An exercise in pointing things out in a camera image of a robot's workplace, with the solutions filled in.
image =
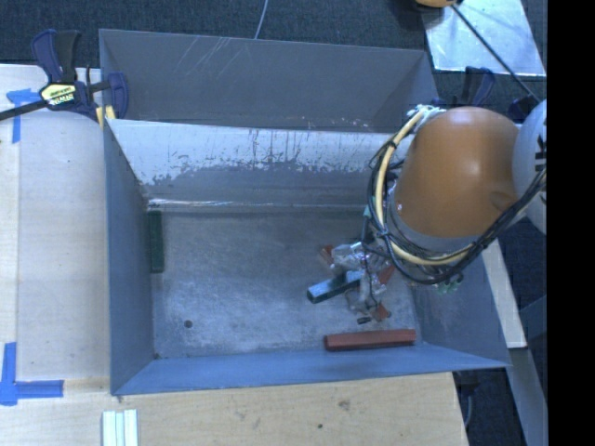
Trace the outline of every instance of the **white robot part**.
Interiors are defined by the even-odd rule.
[[[519,196],[527,190],[536,174],[547,164],[547,100],[540,102],[522,123],[512,155],[512,180]],[[527,206],[526,216],[546,233],[546,191],[538,193]]]

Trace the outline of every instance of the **gray bin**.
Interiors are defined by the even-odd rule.
[[[447,295],[394,275],[381,323],[306,296],[332,276],[321,249],[359,236],[369,160],[436,96],[425,53],[102,31],[100,54],[130,87],[104,130],[112,394],[509,363],[480,259]],[[326,334],[394,328],[417,341],[324,350]]]

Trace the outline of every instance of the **clamp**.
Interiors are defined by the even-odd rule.
[[[51,111],[76,112],[100,123],[100,107],[93,99],[93,94],[106,89],[111,90],[111,106],[115,117],[125,116],[128,85],[123,73],[110,72],[106,80],[92,85],[87,68],[86,83],[78,81],[73,59],[80,36],[78,31],[57,32],[49,29],[34,37],[33,58],[46,73],[47,85],[39,90],[39,100],[0,112],[0,121],[47,108]]]

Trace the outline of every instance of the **bin floor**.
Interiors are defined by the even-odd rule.
[[[312,304],[307,289],[331,278],[319,253],[353,243],[361,213],[164,212],[165,271],[153,275],[153,334],[161,358],[323,348],[326,334],[416,328],[398,274],[383,304],[392,315],[359,325],[344,295]]]

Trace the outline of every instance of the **blue tape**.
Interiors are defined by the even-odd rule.
[[[0,405],[15,406],[19,400],[31,398],[61,398],[64,380],[42,382],[17,382],[17,343],[4,345],[2,379],[0,380]]]
[[[41,100],[38,93],[31,89],[21,89],[19,91],[8,91],[7,98],[10,99],[15,107],[22,104],[29,104],[30,102],[37,102]],[[15,144],[20,140],[20,116],[16,116],[12,123],[12,143]]]

